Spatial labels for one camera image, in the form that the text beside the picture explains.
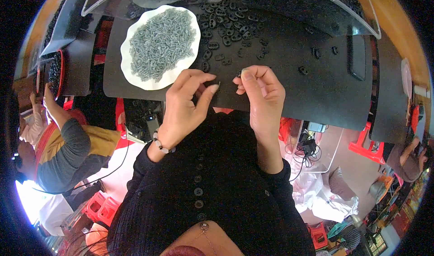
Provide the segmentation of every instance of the woman's left hand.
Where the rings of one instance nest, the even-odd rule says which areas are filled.
[[[215,78],[215,75],[197,69],[186,69],[179,74],[166,92],[166,112],[158,130],[158,140],[163,147],[173,148],[205,120],[218,85],[208,86],[196,106],[192,98],[200,85]]]

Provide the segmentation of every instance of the red plastic stool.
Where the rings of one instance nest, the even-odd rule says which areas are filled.
[[[369,145],[369,149],[365,149],[363,147],[363,143],[365,142],[366,134],[369,133],[369,130],[371,129],[371,123],[366,122],[366,127],[363,129],[363,131],[360,132],[359,139],[357,140],[357,143],[350,143],[348,146],[348,149],[352,152],[355,152],[361,156],[365,156],[366,158],[371,159],[374,162],[377,162],[379,164],[385,164],[386,162],[383,159],[383,150],[384,150],[384,142],[381,142],[378,146],[377,151],[372,151],[372,147],[374,146],[375,142],[371,141],[371,144]]]
[[[119,205],[120,204],[116,200],[107,197],[101,209],[98,211],[98,220],[110,226]]]
[[[324,223],[321,222],[318,226],[308,225],[310,236],[313,240],[315,249],[320,249],[328,245],[327,233],[324,229]]]
[[[86,206],[86,214],[93,221],[98,221],[98,212],[104,205],[107,195],[102,191],[98,191],[93,195],[93,197],[88,201]]]

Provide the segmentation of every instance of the woman's right hand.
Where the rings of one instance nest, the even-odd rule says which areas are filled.
[[[237,94],[247,93],[250,101],[250,126],[263,145],[278,143],[285,89],[274,72],[266,66],[250,66],[235,77]]]
[[[173,148],[205,120],[218,85],[208,86],[196,106],[192,98],[200,85],[215,78],[197,69],[185,69],[179,74],[166,92],[166,112],[158,130],[158,140],[163,147]]]

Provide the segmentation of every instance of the black button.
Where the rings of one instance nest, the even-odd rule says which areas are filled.
[[[196,188],[196,189],[194,189],[194,194],[196,195],[196,196],[202,196],[203,195],[203,190],[202,190],[202,188]]]
[[[205,215],[204,213],[200,213],[200,214],[198,214],[197,218],[198,218],[198,221],[205,221],[205,220],[207,220],[207,215]]]
[[[195,183],[200,183],[200,181],[202,181],[202,176],[198,175],[198,176],[194,177]]]
[[[203,201],[202,200],[196,200],[194,202],[194,207],[196,207],[198,209],[202,208],[203,207]]]

